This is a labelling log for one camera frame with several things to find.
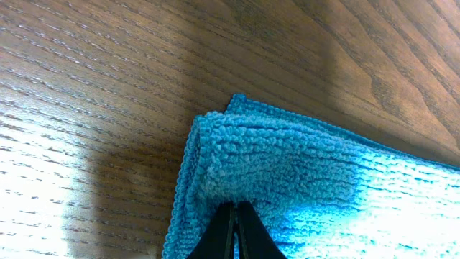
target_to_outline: towel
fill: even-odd
[[[288,258],[460,258],[460,169],[237,94],[194,120],[163,257],[246,200]]]

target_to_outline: towel fold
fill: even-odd
[[[288,258],[460,258],[460,169],[237,94],[198,116],[164,258],[226,201],[250,201]]]

